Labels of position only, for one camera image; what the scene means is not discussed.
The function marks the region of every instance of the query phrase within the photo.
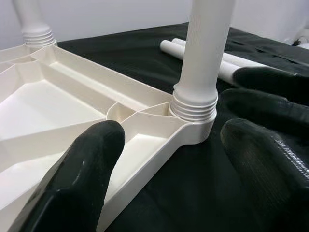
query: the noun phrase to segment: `white plastic rod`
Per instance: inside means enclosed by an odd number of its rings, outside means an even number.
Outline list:
[[[181,41],[184,40],[179,39],[176,40],[178,40],[177,43],[174,42],[175,39],[172,40],[172,42],[168,40],[162,41],[160,44],[160,49],[165,53],[168,53],[178,59],[183,60],[185,47],[181,45]],[[231,64],[229,62],[222,60],[220,64],[218,77],[223,81],[233,84],[233,74],[237,69],[240,69],[240,67],[235,64]]]
[[[174,44],[177,44],[177,45],[181,45],[181,46],[186,46],[186,41],[185,40],[181,40],[181,39],[178,39],[178,38],[175,38],[172,40],[172,42]],[[173,54],[170,53],[170,47],[172,47],[172,45],[170,44],[166,44],[164,49],[162,49],[162,51],[174,56]],[[181,49],[178,49],[178,56],[175,56],[175,57],[181,57],[179,59],[183,59],[183,56],[184,56],[184,49],[181,50]],[[264,64],[260,64],[260,63],[257,63],[257,62],[254,62],[254,61],[251,61],[251,60],[248,60],[248,59],[244,59],[244,58],[241,58],[241,57],[237,57],[237,56],[234,56],[234,55],[231,55],[231,54],[228,54],[228,53],[223,53],[223,57],[222,57],[222,60],[228,62],[228,63],[231,63],[231,64],[234,64],[236,66],[239,66],[239,67],[265,67],[266,65]]]
[[[56,43],[43,19],[38,0],[13,0],[13,5],[27,46],[40,48]]]
[[[179,45],[184,46],[184,47],[187,44],[186,40],[181,40],[181,39],[178,39],[178,38],[173,39],[172,42],[174,44],[179,44]]]
[[[178,59],[183,60],[185,47],[178,43],[172,43],[168,40],[163,40],[160,44],[161,51],[170,54]]]
[[[216,82],[234,5],[235,0],[193,1],[182,75],[174,86],[171,114],[188,121],[213,123],[218,100]]]

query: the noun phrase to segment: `black fabric surface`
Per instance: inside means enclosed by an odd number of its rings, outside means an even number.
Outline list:
[[[172,93],[182,62],[159,49],[163,39],[186,38],[187,24],[138,30],[58,43],[75,54]],[[309,74],[309,54],[231,29],[225,51],[292,73]],[[231,88],[218,80],[217,89]],[[220,141],[223,124],[233,116],[219,99],[209,138],[179,148],[108,232],[254,232],[260,231],[247,193]]]

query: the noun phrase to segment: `white wall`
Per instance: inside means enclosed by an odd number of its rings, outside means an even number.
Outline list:
[[[39,0],[58,41],[178,24],[192,0]],[[0,0],[0,50],[23,43],[12,0]]]
[[[309,0],[237,0],[232,26],[292,44],[309,19]]]
[[[0,50],[23,43],[12,0],[0,0]],[[192,0],[39,0],[65,41],[186,22]],[[232,26],[287,44],[309,19],[309,0],[237,0]]]

